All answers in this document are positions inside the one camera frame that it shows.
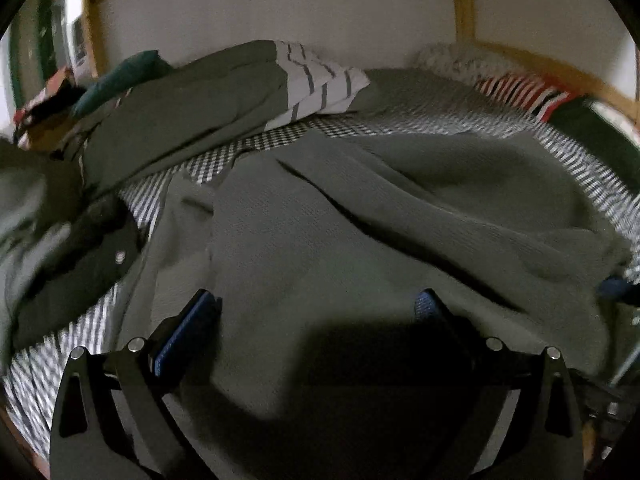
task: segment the black and white checkered fabric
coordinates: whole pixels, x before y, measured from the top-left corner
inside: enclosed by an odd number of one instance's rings
[[[540,143],[581,184],[596,207],[620,234],[629,239],[633,260],[626,276],[640,282],[640,195],[630,195],[616,175],[577,142],[552,126],[525,117],[519,110],[492,103],[473,88],[425,76],[420,71],[405,71],[400,75],[395,72],[388,79],[385,87],[389,88],[385,94],[393,97],[382,114],[311,117],[203,153],[175,168],[130,184],[120,195],[138,223],[148,226],[151,232],[158,215],[160,191],[172,174],[187,171],[198,182],[207,182],[241,148],[270,150],[295,141],[309,128],[317,128],[330,137],[401,133],[449,135],[469,131],[481,136],[509,137],[521,130],[533,130]],[[91,353],[106,350],[102,337],[117,295],[116,285],[77,322],[44,338],[40,345],[21,351],[12,360],[4,378],[9,415],[27,442],[43,457],[49,455],[53,409],[69,352],[79,345],[87,347]]]

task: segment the round metal joint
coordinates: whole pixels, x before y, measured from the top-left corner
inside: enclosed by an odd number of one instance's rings
[[[142,339],[141,337],[133,338],[131,341],[129,341],[129,344],[127,345],[127,348],[129,349],[130,352],[140,352],[144,347],[145,347],[145,340]]]
[[[549,348],[547,348],[546,354],[554,361],[557,361],[562,356],[560,351],[555,346],[550,346]]]
[[[497,337],[490,337],[485,341],[486,347],[492,352],[499,352],[504,348],[504,344]]]
[[[84,348],[82,348],[81,346],[76,346],[71,351],[71,354],[69,354],[69,357],[71,357],[75,361],[76,359],[81,358],[83,355],[84,355]]]

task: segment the red striped fabric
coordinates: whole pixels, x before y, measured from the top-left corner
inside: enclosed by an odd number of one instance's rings
[[[561,104],[578,97],[577,93],[559,88],[536,74],[483,79],[476,83],[476,90],[494,101],[520,108],[543,123]]]

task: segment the blue gripper pad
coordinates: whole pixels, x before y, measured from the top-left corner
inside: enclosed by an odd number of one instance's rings
[[[160,347],[152,364],[161,383],[177,384],[191,360],[213,337],[222,314],[222,299],[200,289],[179,316],[177,328]]]

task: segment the mattress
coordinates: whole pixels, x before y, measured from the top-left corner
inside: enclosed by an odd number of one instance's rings
[[[628,238],[632,261],[626,277],[640,282],[640,195],[632,196],[617,176],[574,140],[552,126],[538,123],[521,111],[489,101],[474,89],[420,70],[374,70],[386,108],[375,114],[311,117],[249,139],[202,153],[174,168],[127,185],[121,197],[138,224],[153,231],[159,195],[172,174],[185,171],[208,182],[243,148],[270,150],[294,142],[316,128],[329,137],[420,133],[509,137],[533,130],[537,140],[555,155],[578,181],[597,209]],[[93,308],[68,328],[44,338],[34,348],[16,354],[4,378],[8,413],[37,453],[47,458],[56,394],[69,353],[85,346],[91,353],[107,351],[103,335],[118,295],[115,285]]]

